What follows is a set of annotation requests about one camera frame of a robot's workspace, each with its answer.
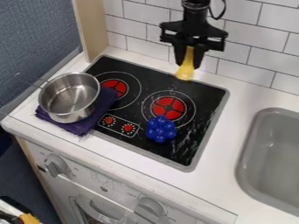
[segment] subway tile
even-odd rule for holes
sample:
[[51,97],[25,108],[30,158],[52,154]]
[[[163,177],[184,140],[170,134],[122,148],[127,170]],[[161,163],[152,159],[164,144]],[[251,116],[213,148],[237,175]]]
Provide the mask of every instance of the subway tile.
[[[173,65],[177,64],[172,47],[170,48],[170,63]],[[205,56],[203,61],[201,62],[199,70],[215,74],[217,70],[217,63],[218,63],[218,59]]]
[[148,29],[148,31],[147,31],[147,33],[148,33],[147,40],[148,41],[156,42],[161,45],[170,46],[170,44],[160,41],[161,28],[159,26],[147,24],[147,29]]
[[224,60],[233,60],[240,63],[246,63],[249,50],[250,47],[247,45],[226,42],[226,49],[224,52],[210,51],[206,54]]
[[146,39],[146,24],[139,23],[125,18],[105,16],[106,27],[109,32]]
[[134,53],[140,53],[155,59],[168,61],[169,47],[165,45],[154,44],[146,40],[127,37],[128,50]]
[[218,74],[264,87],[270,87],[275,72],[221,59]]
[[250,53],[248,64],[299,76],[299,57],[287,55],[285,53],[253,48]]
[[145,0],[130,0],[130,1],[145,4]]
[[285,31],[230,21],[226,21],[226,31],[229,32],[228,39],[232,42],[275,51],[283,50],[289,35]]
[[173,10],[183,10],[182,0],[146,0],[147,4],[153,4]]
[[277,73],[272,88],[299,95],[299,78],[284,73]]
[[125,36],[110,31],[108,31],[107,34],[108,34],[108,41],[110,46],[116,46],[118,48],[126,50],[127,43],[126,43]]
[[170,21],[170,10],[142,3],[124,1],[125,18],[159,25]]
[[[222,1],[211,2],[212,11],[215,15],[223,10]],[[227,9],[224,19],[256,25],[261,9],[261,3],[244,0],[227,0]]]
[[[183,19],[183,12],[178,10],[172,10],[170,13],[170,21],[178,21]],[[215,20],[211,17],[207,18],[207,21],[210,23],[210,25],[213,25],[217,28],[220,28],[221,30],[224,28],[225,21],[223,19]]]
[[298,8],[299,0],[253,0],[256,2],[263,2],[266,4],[280,4],[284,6],[290,6]]
[[299,35],[291,33],[286,46],[286,53],[294,54],[299,56]]
[[299,32],[297,21],[299,21],[298,9],[264,4],[259,25],[288,32]]
[[106,14],[123,17],[122,0],[104,0],[104,9]]
[[170,21],[178,21],[183,19],[183,12],[179,10],[172,10],[170,13]]

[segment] purple cloth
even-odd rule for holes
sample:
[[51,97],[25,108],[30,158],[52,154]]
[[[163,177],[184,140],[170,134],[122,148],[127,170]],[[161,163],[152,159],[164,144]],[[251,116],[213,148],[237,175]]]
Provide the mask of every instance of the purple cloth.
[[38,108],[36,109],[35,116],[42,120],[48,121],[49,123],[53,123],[64,130],[72,132],[75,135],[83,137],[89,132],[89,130],[91,130],[94,127],[94,125],[101,119],[101,117],[105,115],[107,109],[109,109],[112,106],[116,98],[117,93],[115,90],[111,88],[101,87],[99,98],[96,100],[96,110],[91,116],[79,122],[55,122],[51,119],[48,113],[46,113],[40,106],[38,106]]

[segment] robotic arm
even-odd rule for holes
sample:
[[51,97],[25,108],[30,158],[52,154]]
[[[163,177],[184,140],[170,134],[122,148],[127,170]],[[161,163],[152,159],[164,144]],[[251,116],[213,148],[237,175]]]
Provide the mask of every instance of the robotic arm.
[[211,0],[182,0],[183,20],[160,24],[161,41],[172,43],[179,66],[183,64],[187,54],[190,56],[187,53],[188,48],[192,49],[192,63],[195,69],[200,67],[205,52],[209,50],[224,51],[228,33],[210,25],[206,20],[208,11],[216,20],[224,16],[226,0],[222,0],[222,2],[224,9],[215,17],[210,7]]

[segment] blue ball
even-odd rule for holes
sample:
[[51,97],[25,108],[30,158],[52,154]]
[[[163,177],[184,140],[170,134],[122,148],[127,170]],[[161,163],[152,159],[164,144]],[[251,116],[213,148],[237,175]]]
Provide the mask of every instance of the blue ball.
[[146,136],[147,138],[154,140],[156,138],[156,131],[154,129],[148,129]]
[[171,121],[167,121],[167,123],[164,125],[164,129],[167,131],[175,131],[176,130],[176,125],[174,124],[174,122]]
[[158,144],[163,144],[166,141],[166,137],[164,137],[164,136],[156,136],[155,141]]
[[156,119],[151,119],[148,121],[148,128],[149,129],[156,129],[158,126]]
[[173,138],[175,138],[176,137],[176,135],[177,135],[177,132],[176,131],[169,131],[169,132],[167,132],[167,138],[168,139],[173,139]]
[[156,134],[157,134],[158,136],[164,136],[165,131],[164,131],[163,129],[161,129],[161,128],[157,128],[157,129],[156,129]]
[[166,119],[166,116],[164,115],[160,115],[156,118],[156,121],[157,121],[157,124],[160,126],[160,127],[163,127],[166,123],[167,123],[167,119]]

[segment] red knob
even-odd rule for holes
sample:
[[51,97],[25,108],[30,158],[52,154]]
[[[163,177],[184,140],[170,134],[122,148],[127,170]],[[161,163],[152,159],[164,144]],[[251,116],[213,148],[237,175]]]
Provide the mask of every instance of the red knob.
[[125,125],[123,126],[123,129],[124,129],[124,131],[126,131],[126,132],[130,132],[130,131],[133,130],[133,126],[132,126],[132,124],[125,124]]
[[105,124],[112,124],[113,118],[111,116],[105,118]]

